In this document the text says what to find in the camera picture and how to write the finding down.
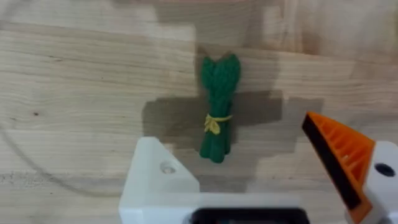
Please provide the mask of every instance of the toy asparagus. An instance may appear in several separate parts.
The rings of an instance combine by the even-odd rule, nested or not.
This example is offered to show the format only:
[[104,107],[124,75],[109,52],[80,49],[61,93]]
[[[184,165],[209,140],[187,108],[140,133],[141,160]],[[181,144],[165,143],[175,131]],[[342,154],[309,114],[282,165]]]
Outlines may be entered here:
[[205,138],[200,155],[221,163],[231,150],[230,120],[232,97],[240,79],[241,65],[235,54],[217,62],[209,57],[203,60],[201,80],[208,90],[210,111],[205,121]]

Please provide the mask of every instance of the wooden surface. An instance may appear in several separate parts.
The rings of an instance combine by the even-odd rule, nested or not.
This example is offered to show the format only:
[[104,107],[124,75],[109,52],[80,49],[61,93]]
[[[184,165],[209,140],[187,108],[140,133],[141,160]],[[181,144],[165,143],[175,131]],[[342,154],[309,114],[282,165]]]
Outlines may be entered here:
[[[195,67],[232,50],[243,77],[232,155],[201,159]],[[397,67],[49,26],[0,31],[1,223],[119,223],[139,137],[155,135],[205,191],[285,192],[314,223],[343,205],[300,130],[305,110],[372,138],[398,132]]]
[[231,1],[0,0],[0,19],[397,63],[395,0]]
[[[346,22],[363,15],[359,1],[323,3],[325,13],[321,0],[301,2],[0,1],[0,223],[119,223],[141,136],[157,136],[205,191],[295,194],[313,223],[344,223],[300,124],[314,110],[395,141],[395,8]],[[204,52],[227,51],[243,78],[233,153],[215,165],[195,151],[206,113],[197,71]]]

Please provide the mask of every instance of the yellow string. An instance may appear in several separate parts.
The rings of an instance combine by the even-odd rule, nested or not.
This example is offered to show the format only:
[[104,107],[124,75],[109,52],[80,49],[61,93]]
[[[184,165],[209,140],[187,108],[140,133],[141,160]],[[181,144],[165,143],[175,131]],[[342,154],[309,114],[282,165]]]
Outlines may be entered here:
[[218,122],[225,122],[232,118],[232,115],[229,115],[225,118],[214,118],[207,114],[205,121],[205,132],[211,131],[213,134],[217,135],[220,133],[220,126]]

